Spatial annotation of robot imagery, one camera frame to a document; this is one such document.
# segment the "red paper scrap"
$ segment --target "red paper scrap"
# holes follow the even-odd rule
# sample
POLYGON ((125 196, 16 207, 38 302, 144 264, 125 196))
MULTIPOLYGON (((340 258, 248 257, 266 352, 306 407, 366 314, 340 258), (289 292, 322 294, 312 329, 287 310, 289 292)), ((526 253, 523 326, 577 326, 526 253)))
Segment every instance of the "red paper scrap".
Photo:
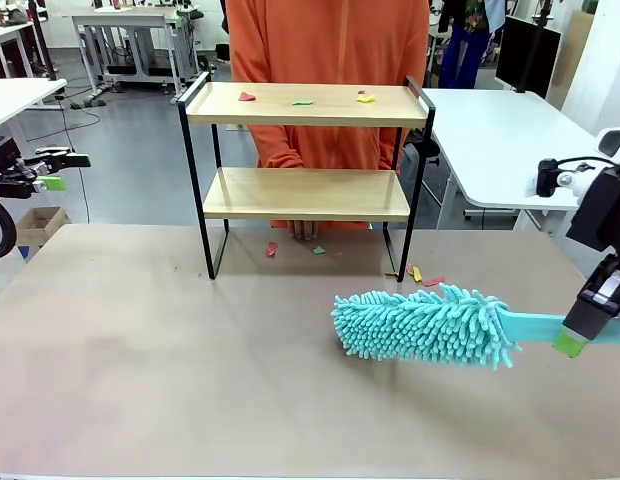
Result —
POLYGON ((439 285, 440 283, 444 283, 446 281, 446 277, 437 277, 432 280, 426 280, 425 282, 421 282, 421 285, 424 287, 434 287, 435 285, 439 285))
POLYGON ((257 97, 255 97, 254 95, 251 95, 250 93, 246 93, 246 92, 241 92, 241 95, 239 95, 240 102, 252 102, 256 99, 257 97))
POLYGON ((274 254, 277 253, 278 245, 275 242, 268 243, 268 250, 266 250, 266 256, 274 257, 274 254))

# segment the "black screen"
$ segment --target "black screen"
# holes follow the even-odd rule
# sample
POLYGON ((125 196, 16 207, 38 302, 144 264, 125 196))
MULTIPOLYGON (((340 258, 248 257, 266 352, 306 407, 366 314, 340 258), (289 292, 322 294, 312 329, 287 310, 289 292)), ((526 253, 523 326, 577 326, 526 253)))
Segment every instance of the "black screen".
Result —
MULTIPOLYGON (((530 55, 536 28, 536 25, 518 18, 506 18, 496 76, 515 88, 521 86, 523 69, 530 55)), ((559 33, 543 29, 539 48, 528 75, 526 90, 535 92, 542 98, 548 93, 560 39, 559 33)))

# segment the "finger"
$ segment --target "finger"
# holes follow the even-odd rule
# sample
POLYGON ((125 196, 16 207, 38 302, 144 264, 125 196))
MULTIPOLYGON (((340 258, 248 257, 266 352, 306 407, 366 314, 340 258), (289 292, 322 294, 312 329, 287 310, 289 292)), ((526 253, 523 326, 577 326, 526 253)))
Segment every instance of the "finger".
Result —
POLYGON ((312 222, 303 222, 303 238, 306 240, 312 238, 312 222))

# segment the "orange jacket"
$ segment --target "orange jacket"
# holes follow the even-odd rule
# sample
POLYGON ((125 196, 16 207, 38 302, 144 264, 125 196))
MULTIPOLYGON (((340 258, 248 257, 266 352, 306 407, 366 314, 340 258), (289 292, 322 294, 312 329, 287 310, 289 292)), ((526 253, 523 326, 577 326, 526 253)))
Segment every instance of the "orange jacket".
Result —
MULTIPOLYGON (((427 0, 227 0, 227 14, 235 81, 401 85, 425 73, 427 0)), ((259 167, 392 165, 393 128, 249 128, 259 167)))

